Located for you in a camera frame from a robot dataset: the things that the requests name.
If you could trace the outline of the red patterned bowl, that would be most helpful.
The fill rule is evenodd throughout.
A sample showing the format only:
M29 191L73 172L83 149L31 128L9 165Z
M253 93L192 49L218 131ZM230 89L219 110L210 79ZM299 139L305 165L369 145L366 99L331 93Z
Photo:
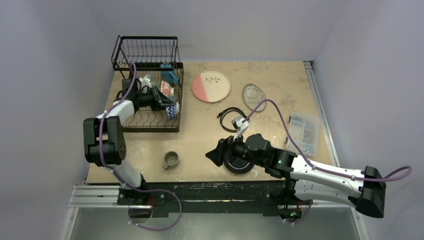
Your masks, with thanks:
M172 106L166 106L165 112L168 120L173 120L177 117L178 113L180 112L180 105L178 102L176 102Z

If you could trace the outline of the red floral bowl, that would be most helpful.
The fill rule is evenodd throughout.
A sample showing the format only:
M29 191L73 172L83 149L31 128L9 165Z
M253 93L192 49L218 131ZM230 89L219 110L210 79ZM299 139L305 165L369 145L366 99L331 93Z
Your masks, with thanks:
M174 87L167 81L162 80L160 82L160 91L163 95L169 98L174 97L175 89Z

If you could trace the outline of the blue mug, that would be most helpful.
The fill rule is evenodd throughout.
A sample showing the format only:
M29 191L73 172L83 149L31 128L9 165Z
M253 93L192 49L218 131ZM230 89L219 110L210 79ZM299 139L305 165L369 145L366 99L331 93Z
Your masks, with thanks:
M160 65L160 68L162 69L160 71L161 78L171 84L171 85L180 85L180 78L178 77L177 73L175 72L175 68L177 65L175 63L168 63L164 62Z

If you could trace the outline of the black plate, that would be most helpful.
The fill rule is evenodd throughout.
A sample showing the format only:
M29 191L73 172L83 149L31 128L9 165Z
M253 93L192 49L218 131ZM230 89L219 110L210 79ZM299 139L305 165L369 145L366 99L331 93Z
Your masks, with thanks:
M247 154L232 154L230 154L228 151L223 156L223 164L225 168L231 173L236 175L243 175L250 172L254 168L254 164L249 161Z

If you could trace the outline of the small grey cup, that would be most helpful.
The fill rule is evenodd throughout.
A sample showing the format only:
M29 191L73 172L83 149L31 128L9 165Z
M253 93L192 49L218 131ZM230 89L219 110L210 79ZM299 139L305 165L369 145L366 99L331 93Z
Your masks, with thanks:
M165 154L163 159L163 169L169 170L179 165L180 158L177 152L169 151Z

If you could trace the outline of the grey speckled oval dish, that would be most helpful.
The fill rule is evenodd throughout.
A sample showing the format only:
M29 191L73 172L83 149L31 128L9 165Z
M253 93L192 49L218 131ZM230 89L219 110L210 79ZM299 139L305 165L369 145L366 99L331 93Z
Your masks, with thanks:
M266 99L266 96L257 85L249 83L243 88L242 99L250 110L254 110L261 101Z

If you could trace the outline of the celadon green bowl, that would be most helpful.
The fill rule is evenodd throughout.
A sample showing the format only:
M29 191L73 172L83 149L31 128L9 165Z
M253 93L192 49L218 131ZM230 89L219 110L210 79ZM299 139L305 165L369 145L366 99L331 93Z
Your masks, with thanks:
M149 88L151 88L153 79L154 79L154 76L152 74L150 73L146 74L141 80L141 87L148 86Z

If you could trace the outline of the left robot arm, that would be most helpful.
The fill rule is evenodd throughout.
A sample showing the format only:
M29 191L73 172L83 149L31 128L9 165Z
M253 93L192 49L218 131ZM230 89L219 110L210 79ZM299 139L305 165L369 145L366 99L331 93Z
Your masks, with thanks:
M126 159L123 123L144 107L154 112L166 111L173 119L179 112L179 104L145 78L123 79L121 94L109 109L83 121L84 156L88 163L103 167L118 180L124 198L142 205L152 191L143 175Z

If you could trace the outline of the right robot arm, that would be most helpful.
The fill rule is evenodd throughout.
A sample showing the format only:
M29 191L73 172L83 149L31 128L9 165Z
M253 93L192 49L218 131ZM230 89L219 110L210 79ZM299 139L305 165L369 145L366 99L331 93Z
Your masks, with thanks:
M274 178L285 179L280 196L288 204L323 200L353 207L368 217L384 217L387 185L375 167L347 169L304 160L294 152L273 147L259 133L246 141L222 138L205 156L218 167L241 160L264 168Z

